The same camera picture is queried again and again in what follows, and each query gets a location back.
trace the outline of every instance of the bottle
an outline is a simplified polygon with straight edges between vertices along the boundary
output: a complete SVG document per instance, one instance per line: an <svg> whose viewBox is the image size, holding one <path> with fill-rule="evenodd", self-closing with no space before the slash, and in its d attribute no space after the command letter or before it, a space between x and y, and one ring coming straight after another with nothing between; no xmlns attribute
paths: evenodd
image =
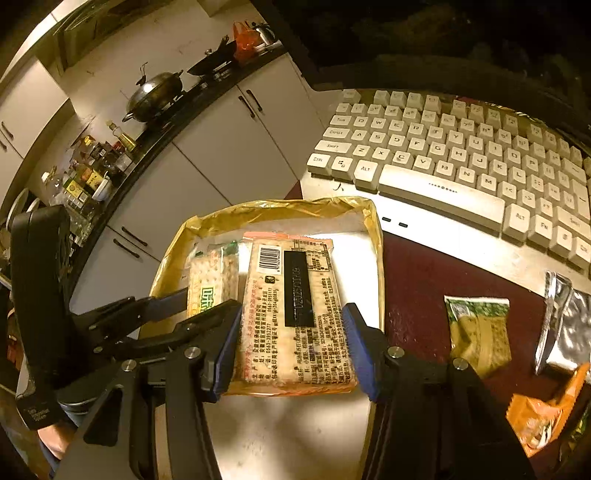
<svg viewBox="0 0 591 480"><path fill-rule="evenodd" d="M128 134L126 134L123 130L121 130L121 127L115 125L111 120L107 120L106 124L107 127L109 127L113 132L113 135L119 138L119 141L125 147L125 149L129 153L132 153L134 148L137 146L135 140L131 138Z"/></svg>

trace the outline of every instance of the screw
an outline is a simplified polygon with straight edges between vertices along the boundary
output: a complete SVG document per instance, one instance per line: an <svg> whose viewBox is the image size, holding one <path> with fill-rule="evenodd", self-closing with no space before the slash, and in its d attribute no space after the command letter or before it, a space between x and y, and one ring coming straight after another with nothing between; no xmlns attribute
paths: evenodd
<svg viewBox="0 0 591 480"><path fill-rule="evenodd" d="M466 362L463 358L454 358L452 365L456 370L465 370L468 368L468 362Z"/></svg>
<svg viewBox="0 0 591 480"><path fill-rule="evenodd" d="M404 356L404 349L400 346L391 346L388 348L388 355L392 358L401 358Z"/></svg>
<svg viewBox="0 0 591 480"><path fill-rule="evenodd" d="M126 360L121 364L121 368L124 372L131 372L137 366L138 363L135 360Z"/></svg>
<svg viewBox="0 0 591 480"><path fill-rule="evenodd" d="M193 359L201 355L201 349L198 346L190 346L184 351L184 353L188 359Z"/></svg>

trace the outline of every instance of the white cabinet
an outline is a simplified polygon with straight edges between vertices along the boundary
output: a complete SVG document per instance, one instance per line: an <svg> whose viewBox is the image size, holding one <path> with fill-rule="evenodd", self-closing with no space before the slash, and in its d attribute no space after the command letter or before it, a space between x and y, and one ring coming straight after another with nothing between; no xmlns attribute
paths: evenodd
<svg viewBox="0 0 591 480"><path fill-rule="evenodd" d="M185 220L227 206L228 201L171 144L142 173L109 226L162 260Z"/></svg>
<svg viewBox="0 0 591 480"><path fill-rule="evenodd" d="M115 300L150 293L159 263L106 227L90 254L70 299L81 314Z"/></svg>
<svg viewBox="0 0 591 480"><path fill-rule="evenodd" d="M301 178L324 128L287 55L240 82L240 90L260 117L287 163Z"/></svg>
<svg viewBox="0 0 591 480"><path fill-rule="evenodd" d="M232 204L285 198L297 181L238 87L201 113L174 143Z"/></svg>
<svg viewBox="0 0 591 480"><path fill-rule="evenodd" d="M0 130L22 158L67 95L37 59L31 59L0 97Z"/></svg>

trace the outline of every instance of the silver foil packet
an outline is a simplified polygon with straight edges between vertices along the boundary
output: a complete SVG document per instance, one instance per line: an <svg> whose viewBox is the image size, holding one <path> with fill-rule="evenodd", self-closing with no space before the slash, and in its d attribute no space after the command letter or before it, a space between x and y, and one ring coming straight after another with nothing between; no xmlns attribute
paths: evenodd
<svg viewBox="0 0 591 480"><path fill-rule="evenodd" d="M591 361L591 295L575 290L571 281L546 272L546 310L535 351L535 374L549 365L563 372ZM591 372L585 381L591 384Z"/></svg>

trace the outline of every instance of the pot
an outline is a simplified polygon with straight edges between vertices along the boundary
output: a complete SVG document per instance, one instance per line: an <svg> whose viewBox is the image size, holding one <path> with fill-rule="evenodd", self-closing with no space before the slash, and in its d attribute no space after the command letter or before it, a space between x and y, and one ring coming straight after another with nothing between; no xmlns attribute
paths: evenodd
<svg viewBox="0 0 591 480"><path fill-rule="evenodd" d="M152 120L183 91L182 72L160 73L148 81L145 75L140 78L136 83L139 88L127 102L127 115L122 121L135 118L144 123Z"/></svg>

